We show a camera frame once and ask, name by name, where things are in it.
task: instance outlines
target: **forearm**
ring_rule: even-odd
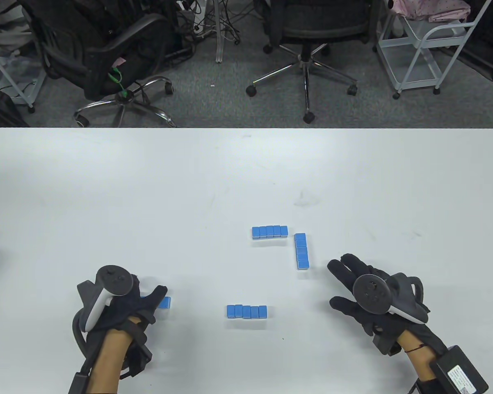
[[[140,322],[136,317],[130,317],[130,320],[134,323]],[[131,343],[132,337],[125,331],[108,331],[99,356],[91,370],[87,388],[88,394],[117,393],[121,368]]]
[[[436,379],[434,373],[432,373],[429,363],[436,359],[436,353],[428,346],[421,347],[423,342],[417,339],[409,331],[404,331],[398,338],[398,344],[407,353],[407,356],[414,366],[416,373],[420,381],[425,382]]]

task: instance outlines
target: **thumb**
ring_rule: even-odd
[[[333,297],[329,301],[332,309],[339,310],[345,315],[355,317],[356,313],[359,311],[359,305],[351,300],[347,300],[344,297]]]
[[[157,309],[167,292],[168,288],[166,286],[157,286],[150,295],[143,298],[143,302],[145,302],[150,309]]]

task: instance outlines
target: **green cord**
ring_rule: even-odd
[[[115,71],[116,73],[119,74],[119,79],[114,77],[111,73],[108,73],[108,77],[109,77],[109,79],[111,79],[113,82],[115,82],[116,84],[118,84],[121,87],[122,95],[123,95],[123,97],[126,97],[128,92],[123,87],[123,85],[121,85],[121,81],[123,80],[123,75],[121,74],[121,72],[119,71],[119,69],[117,67],[114,67],[113,71]]]

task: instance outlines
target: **gray carpet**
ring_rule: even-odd
[[[303,117],[305,97],[299,69],[258,87],[250,98],[250,81],[287,64],[290,55],[262,51],[267,38],[261,22],[246,17],[237,23],[242,42],[226,41],[224,61],[215,63],[215,38],[201,43],[195,56],[162,73],[173,81],[175,94],[166,97],[162,85],[151,91],[153,104],[169,113],[181,127],[308,126]],[[493,82],[456,62],[435,96],[432,89],[407,90],[396,101],[383,66],[370,44],[359,41],[334,44],[324,62],[359,80],[356,97],[346,95],[345,84],[310,77],[310,101],[316,120],[310,126],[325,128],[493,128]],[[449,57],[437,53],[445,66]],[[82,90],[64,79],[47,79],[35,103],[37,112],[25,120],[31,126],[75,126],[72,113],[87,104]],[[85,115],[92,126],[109,126],[115,109],[94,109]],[[164,124],[149,115],[127,112],[130,127]]]

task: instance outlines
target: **label sticker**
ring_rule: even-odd
[[[456,388],[461,394],[475,394],[476,388],[473,383],[469,380],[467,375],[462,370],[462,367],[457,365],[449,372],[447,372],[449,378],[452,380]]]

